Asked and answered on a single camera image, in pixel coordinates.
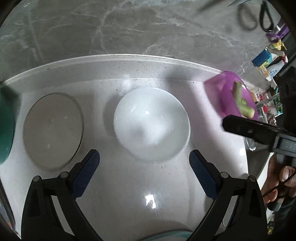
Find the person's right hand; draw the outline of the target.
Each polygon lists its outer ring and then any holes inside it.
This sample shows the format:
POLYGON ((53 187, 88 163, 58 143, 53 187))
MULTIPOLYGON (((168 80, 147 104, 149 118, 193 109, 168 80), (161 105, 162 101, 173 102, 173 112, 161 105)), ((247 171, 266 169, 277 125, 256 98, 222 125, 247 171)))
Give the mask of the person's right hand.
POLYGON ((267 178, 261 189, 264 204, 276 200, 278 189, 275 190, 275 187, 283 182, 288 187, 288 195, 295 197, 295 168, 277 163, 276 155, 274 154, 269 160, 267 178))

